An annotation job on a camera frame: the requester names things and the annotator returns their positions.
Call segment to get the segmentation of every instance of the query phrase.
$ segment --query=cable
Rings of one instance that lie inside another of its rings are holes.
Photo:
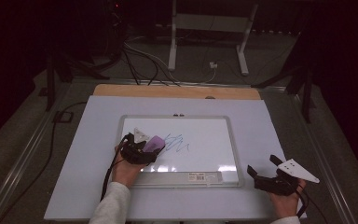
[[[106,22],[106,43],[105,43],[105,48],[103,50],[103,56],[106,55],[107,50],[109,49],[109,20],[108,20],[108,10],[107,10],[107,6],[106,6],[106,1],[102,1],[103,4],[103,14],[104,14],[104,18],[105,18],[105,22]]]
[[[201,82],[200,84],[206,84],[206,83],[208,83],[208,82],[214,80],[215,77],[216,77],[216,68],[213,69],[213,76],[212,76],[208,81],[203,81],[203,82]]]
[[[127,52],[123,49],[122,52],[124,53],[124,55],[126,56],[126,59],[127,59],[127,64],[130,66],[130,71],[131,71],[131,74],[132,74],[132,77],[133,79],[135,79],[135,82],[136,82],[136,85],[140,85],[139,82],[138,82],[138,77],[136,76],[136,72],[134,70],[134,67],[132,66],[131,64],[131,61],[130,61],[130,58],[127,54]]]
[[[209,28],[208,28],[208,31],[211,30],[211,28],[212,28],[212,26],[213,26],[213,23],[214,23],[214,16],[213,16],[211,25],[210,25]],[[204,67],[204,64],[205,64],[206,54],[208,53],[209,48],[211,47],[211,45],[212,45],[212,44],[208,44],[208,47],[207,47],[207,49],[205,50],[204,56],[203,56],[203,58],[202,58],[202,63],[201,63],[201,74],[202,74],[202,75],[203,75],[203,67]]]
[[[130,67],[130,70],[133,72],[133,74],[134,74],[136,77],[140,76],[140,77],[149,79],[149,77],[146,77],[146,76],[142,75],[141,73],[139,73],[139,72],[135,69],[135,67],[133,66],[133,64],[132,64],[132,62],[131,62],[131,60],[130,60],[130,57],[128,58],[128,60],[127,60],[126,62],[124,61],[124,63],[126,63],[126,64]],[[152,82],[154,79],[156,79],[156,77],[157,77],[157,75],[158,75],[158,65],[157,65],[154,61],[152,61],[152,63],[155,65],[156,72],[155,72],[155,75],[153,75],[153,77],[150,78],[150,80],[149,80],[149,82],[148,82],[147,85],[150,85],[151,82]],[[158,80],[158,81],[159,81],[160,83],[162,83],[162,84],[168,86],[168,84],[162,82],[161,80]]]
[[[316,210],[321,214],[322,218],[324,219],[324,223],[328,224],[327,218],[322,212],[322,209],[312,200],[312,198],[309,196],[309,194],[303,189],[303,193],[307,196],[308,200],[315,206]]]
[[[153,77],[150,78],[150,80],[149,80],[149,82],[148,82],[148,84],[147,84],[148,86],[153,82],[153,80],[157,80],[157,81],[159,81],[160,83],[162,83],[162,84],[164,84],[164,85],[167,85],[167,84],[164,83],[163,81],[157,79],[157,75],[158,75],[158,64],[157,64],[155,61],[153,61],[152,59],[150,59],[148,56],[143,55],[143,54],[141,54],[141,53],[138,53],[138,52],[136,52],[136,51],[131,51],[131,50],[129,50],[128,53],[129,53],[129,54],[132,54],[132,55],[136,55],[136,56],[146,57],[146,58],[149,59],[149,60],[153,63],[153,65],[155,66],[155,75],[153,75]],[[137,74],[138,74],[139,76],[141,76],[141,77],[148,78],[148,77],[146,77],[146,76],[141,75],[141,74],[138,73],[138,72],[137,72]]]
[[[119,60],[120,60],[120,54],[113,54],[113,55],[109,56],[109,61],[107,63],[94,65],[94,66],[90,67],[90,69],[93,69],[98,72],[102,72],[103,70],[106,70],[106,69],[112,67],[113,65],[115,65]]]
[[[307,210],[308,205],[310,204],[310,200],[307,200],[307,203],[305,203],[305,200],[304,200],[303,196],[300,194],[300,192],[298,192],[298,190],[296,190],[295,193],[296,193],[296,195],[298,195],[298,197],[300,198],[300,200],[301,200],[301,202],[303,204],[301,206],[300,210],[298,210],[298,212],[297,212],[297,216],[301,217],[304,214],[305,210]]]
[[[267,65],[269,65],[269,64],[272,63],[273,61],[275,61],[275,60],[281,58],[281,57],[283,56],[283,54],[284,54],[287,50],[289,50],[293,45],[294,45],[294,44],[290,44],[290,45],[289,45],[288,47],[286,47],[286,48],[282,51],[282,53],[280,53],[278,56],[276,56],[276,57],[270,59],[269,61],[267,61],[267,62],[263,65],[263,67],[261,67],[261,68],[257,71],[257,74],[255,75],[255,80],[253,81],[253,84],[252,84],[252,85],[256,84],[256,82],[257,82],[257,80],[258,80],[258,78],[259,78],[260,72],[261,72],[262,70],[264,70],[264,69],[267,67]]]
[[[226,61],[224,61],[224,60],[217,60],[216,61],[217,63],[224,63],[227,67],[228,67],[228,69],[231,71],[231,73],[232,74],[234,74],[234,76],[236,76],[237,78],[239,78],[245,85],[250,85],[247,81],[245,81],[244,80],[244,77],[243,76],[241,76],[241,75],[239,75],[239,74],[237,74],[236,72],[235,72],[235,70],[232,68],[232,66],[229,64],[229,63],[227,63]]]
[[[113,158],[112,163],[111,163],[110,166],[109,166],[109,169],[107,169],[107,171],[106,171],[105,178],[104,178],[104,180],[103,180],[103,191],[102,191],[102,193],[101,193],[101,201],[103,200],[103,197],[104,197],[104,195],[105,195],[105,193],[106,193],[107,182],[109,181],[109,176],[110,176],[110,174],[112,173],[113,167],[116,165],[115,160],[116,160],[116,158],[117,158],[118,152],[120,151],[120,148],[121,148],[121,144],[122,144],[122,143],[123,143],[123,142],[121,141],[120,144],[119,144],[120,147],[117,148],[116,153],[115,153],[115,157]]]
[[[42,169],[36,175],[34,180],[28,185],[28,187],[19,195],[19,197],[17,197],[16,200],[14,200],[14,202],[3,213],[3,215],[0,217],[0,223],[4,220],[4,218],[10,212],[10,210],[14,207],[14,205],[16,205],[16,203],[22,198],[22,196],[25,195],[25,193],[27,193],[27,191],[31,188],[31,186],[39,179],[39,177],[43,174],[43,172],[45,172],[46,168],[48,167],[48,164],[50,163],[50,160],[51,160],[52,154],[53,154],[53,149],[54,149],[54,134],[55,134],[55,129],[56,129],[56,125],[57,125],[57,118],[60,118],[63,115],[63,113],[65,113],[66,110],[68,110],[69,108],[71,108],[71,107],[73,107],[75,105],[83,105],[83,104],[86,104],[86,103],[87,102],[79,102],[79,103],[75,103],[75,104],[72,104],[72,105],[68,105],[63,111],[61,111],[60,113],[58,113],[56,115],[56,117],[53,120],[54,122],[53,122],[53,128],[52,128],[52,132],[51,132],[51,138],[50,138],[49,154],[48,154],[48,159],[45,162],[45,165],[42,167]]]
[[[134,40],[142,39],[142,38],[146,38],[146,36],[144,36],[144,35],[139,35],[139,36],[133,37],[132,39],[127,39],[126,42],[132,42],[132,41],[134,41]]]
[[[155,56],[155,55],[152,55],[152,54],[149,54],[149,53],[146,53],[146,52],[143,52],[143,51],[140,51],[138,49],[134,49],[133,47],[131,47],[130,45],[128,45],[127,43],[124,43],[124,45],[126,46],[125,50],[132,50],[132,51],[135,51],[137,53],[140,53],[142,56],[146,57],[147,59],[153,61],[155,63],[156,66],[158,66],[160,68],[160,70],[162,71],[162,73],[164,74],[164,76],[170,81],[172,82],[174,85],[176,86],[180,86],[178,83],[180,83],[181,81],[175,79],[171,72],[168,70],[168,65],[163,62],[159,57]],[[165,73],[164,70],[167,70],[168,71],[168,74],[170,75],[169,77],[167,76],[167,74]]]

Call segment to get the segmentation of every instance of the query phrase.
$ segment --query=metal stand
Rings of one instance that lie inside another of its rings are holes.
[[[252,7],[251,15],[248,18],[243,17],[222,17],[207,15],[189,15],[176,12],[176,0],[172,2],[172,36],[170,59],[168,60],[168,69],[175,70],[176,66],[176,29],[208,30],[243,33],[242,42],[236,47],[238,60],[240,63],[241,74],[249,75],[248,66],[243,54],[249,34],[252,30],[255,13],[258,4]]]

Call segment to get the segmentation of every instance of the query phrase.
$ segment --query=person's right hand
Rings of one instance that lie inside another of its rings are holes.
[[[123,184],[127,186],[127,188],[132,186],[136,180],[136,176],[146,166],[146,164],[130,164],[121,157],[120,152],[118,152],[115,162],[118,162],[118,164],[113,167],[112,181]]]
[[[306,186],[305,180],[298,179],[298,185],[297,191],[301,193]],[[293,217],[296,215],[299,199],[299,196],[296,193],[289,196],[276,195],[273,193],[268,193],[268,195],[274,205],[275,214],[278,218]]]

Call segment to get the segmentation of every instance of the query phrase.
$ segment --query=plug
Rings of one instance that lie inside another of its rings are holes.
[[[209,62],[211,68],[217,68],[217,62]]]

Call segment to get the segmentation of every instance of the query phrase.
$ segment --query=person's left hand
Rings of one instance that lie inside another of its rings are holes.
[[[115,162],[118,161],[119,163],[113,167],[112,181],[118,182],[127,186],[127,188],[130,188],[135,182],[136,176],[146,166],[146,164],[130,164],[121,157],[120,152],[118,152]]]

